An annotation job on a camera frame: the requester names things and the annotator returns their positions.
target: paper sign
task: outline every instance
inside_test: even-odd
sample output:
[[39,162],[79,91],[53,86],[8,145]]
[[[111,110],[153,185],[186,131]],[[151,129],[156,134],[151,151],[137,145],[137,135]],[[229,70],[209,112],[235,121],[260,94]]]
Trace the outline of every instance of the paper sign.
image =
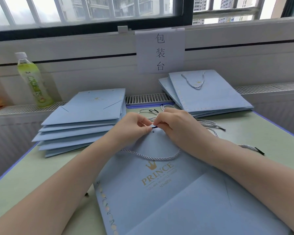
[[169,73],[183,70],[184,28],[135,31],[135,36],[139,73]]

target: sky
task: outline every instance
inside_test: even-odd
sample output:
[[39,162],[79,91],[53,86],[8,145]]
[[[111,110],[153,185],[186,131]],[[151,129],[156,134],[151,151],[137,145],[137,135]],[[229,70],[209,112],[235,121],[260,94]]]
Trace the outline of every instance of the sky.
[[[10,12],[16,22],[16,24],[34,24],[35,21],[30,13],[26,0],[5,0]],[[271,17],[274,4],[276,0],[265,0],[264,7],[261,13],[260,19],[269,19]],[[33,0],[37,9],[41,22],[58,22],[60,21],[57,8],[54,0]],[[252,0],[252,6],[255,6],[256,0]],[[221,0],[214,0],[213,9],[220,9]],[[218,18],[205,19],[205,24],[217,23]],[[8,21],[0,6],[0,25],[8,25]]]

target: person's right hand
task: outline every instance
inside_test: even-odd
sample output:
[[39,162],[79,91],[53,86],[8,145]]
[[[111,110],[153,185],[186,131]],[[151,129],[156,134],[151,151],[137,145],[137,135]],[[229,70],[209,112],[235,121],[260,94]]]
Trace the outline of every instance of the person's right hand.
[[218,138],[184,110],[166,108],[153,122],[182,150],[192,156],[207,152]]

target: white radiator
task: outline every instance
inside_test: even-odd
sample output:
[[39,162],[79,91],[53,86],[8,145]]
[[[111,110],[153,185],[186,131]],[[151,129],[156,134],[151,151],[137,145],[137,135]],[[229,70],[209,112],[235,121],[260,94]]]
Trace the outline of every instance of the white radiator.
[[[235,88],[260,115],[294,134],[294,82]],[[126,97],[127,104],[167,102],[165,94]],[[0,176],[33,146],[31,140],[41,128],[40,124],[58,106],[40,109],[35,105],[8,106],[0,110]]]

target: person's left hand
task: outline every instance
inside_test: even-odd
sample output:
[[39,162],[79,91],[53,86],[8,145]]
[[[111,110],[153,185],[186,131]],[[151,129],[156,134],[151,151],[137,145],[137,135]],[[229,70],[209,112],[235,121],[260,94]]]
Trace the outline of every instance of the person's left hand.
[[152,130],[149,126],[151,124],[152,122],[146,117],[134,112],[129,112],[110,129],[103,138],[113,142],[113,144],[121,150],[143,135],[149,133]]

